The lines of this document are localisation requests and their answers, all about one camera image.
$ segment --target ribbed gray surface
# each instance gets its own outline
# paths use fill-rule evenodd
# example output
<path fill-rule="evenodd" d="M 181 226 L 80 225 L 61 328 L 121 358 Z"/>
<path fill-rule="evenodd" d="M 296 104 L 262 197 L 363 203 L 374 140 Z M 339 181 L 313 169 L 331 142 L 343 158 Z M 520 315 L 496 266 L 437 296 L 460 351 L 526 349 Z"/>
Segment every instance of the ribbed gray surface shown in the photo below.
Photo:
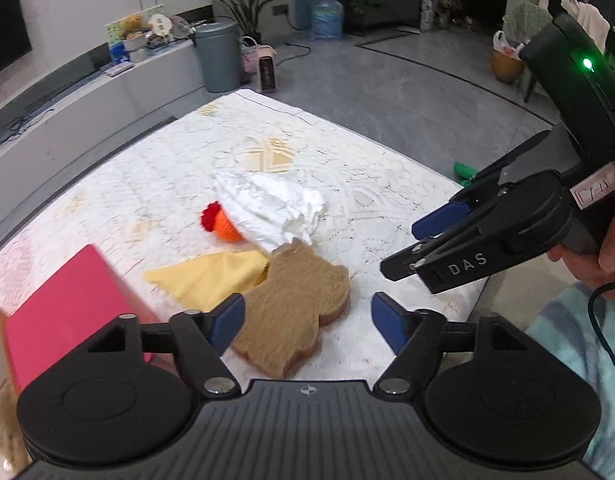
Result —
<path fill-rule="evenodd" d="M 310 388 L 310 395 L 303 392 Z M 256 381 L 208 404 L 172 447 L 95 472 L 35 463 L 20 480 L 595 480 L 579 463 L 544 472 L 492 470 L 441 446 L 405 404 L 363 382 Z"/>

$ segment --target blue rubber tip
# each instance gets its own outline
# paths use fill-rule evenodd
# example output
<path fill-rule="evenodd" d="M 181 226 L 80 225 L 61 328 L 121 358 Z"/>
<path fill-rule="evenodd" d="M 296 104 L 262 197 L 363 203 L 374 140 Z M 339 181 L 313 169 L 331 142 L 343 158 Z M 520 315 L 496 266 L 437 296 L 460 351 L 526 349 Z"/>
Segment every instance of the blue rubber tip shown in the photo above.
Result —
<path fill-rule="evenodd" d="M 403 317 L 406 313 L 402 306 L 383 292 L 377 292 L 372 297 L 372 322 L 395 354 L 409 339 Z"/>
<path fill-rule="evenodd" d="M 417 240 L 438 236 L 469 215 L 467 204 L 448 202 L 412 224 L 412 234 Z"/>
<path fill-rule="evenodd" d="M 207 340 L 221 356 L 232 344 L 245 321 L 245 300 L 240 294 L 232 294 L 210 315 L 214 322 Z"/>

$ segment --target striped clothing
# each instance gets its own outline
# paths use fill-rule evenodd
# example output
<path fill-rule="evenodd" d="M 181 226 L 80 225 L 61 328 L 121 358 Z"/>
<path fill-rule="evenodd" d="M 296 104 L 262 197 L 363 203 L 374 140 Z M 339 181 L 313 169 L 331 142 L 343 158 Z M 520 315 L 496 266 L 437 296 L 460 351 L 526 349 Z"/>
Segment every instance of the striped clothing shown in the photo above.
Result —
<path fill-rule="evenodd" d="M 601 424 L 584 462 L 605 480 L 615 480 L 615 368 L 591 328 L 582 283 L 568 288 L 541 311 L 527 333 L 587 381 L 601 400 Z M 599 325 L 615 354 L 615 301 L 595 304 Z"/>

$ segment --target white tablecloth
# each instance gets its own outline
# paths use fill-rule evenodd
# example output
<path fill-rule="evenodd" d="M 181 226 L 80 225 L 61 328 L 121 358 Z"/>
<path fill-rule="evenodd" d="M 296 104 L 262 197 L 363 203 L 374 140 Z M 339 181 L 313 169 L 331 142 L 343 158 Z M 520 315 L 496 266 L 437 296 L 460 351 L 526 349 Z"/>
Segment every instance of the white tablecloth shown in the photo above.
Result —
<path fill-rule="evenodd" d="M 158 316 L 168 319 L 181 307 L 143 281 L 145 270 L 249 248 L 221 243 L 199 226 L 198 215 L 215 200 L 211 173 L 219 168 L 282 172 L 327 199 L 315 248 L 350 269 L 351 306 L 321 330 L 315 355 L 292 377 L 375 382 L 393 358 L 371 322 L 376 291 L 409 309 L 440 311 L 450 320 L 465 320 L 473 309 L 482 282 L 431 296 L 417 277 L 393 283 L 379 271 L 382 258 L 413 242 L 412 222 L 445 203 L 459 188 L 456 183 L 345 128 L 249 90 L 221 97 L 140 140 L 51 203 L 0 252 L 0 307 L 12 313 L 92 243 Z M 243 386 L 260 377 L 231 350 L 223 359 Z"/>

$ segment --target electrical outlet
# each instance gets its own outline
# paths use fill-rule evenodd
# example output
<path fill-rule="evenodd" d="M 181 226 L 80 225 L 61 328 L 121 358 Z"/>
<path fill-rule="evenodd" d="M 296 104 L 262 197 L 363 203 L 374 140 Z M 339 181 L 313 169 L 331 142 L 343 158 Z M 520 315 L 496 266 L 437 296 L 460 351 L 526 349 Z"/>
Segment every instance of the electrical outlet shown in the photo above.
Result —
<path fill-rule="evenodd" d="M 282 16 L 283 14 L 287 14 L 289 12 L 289 7 L 287 5 L 276 5 L 271 8 L 272 16 Z"/>

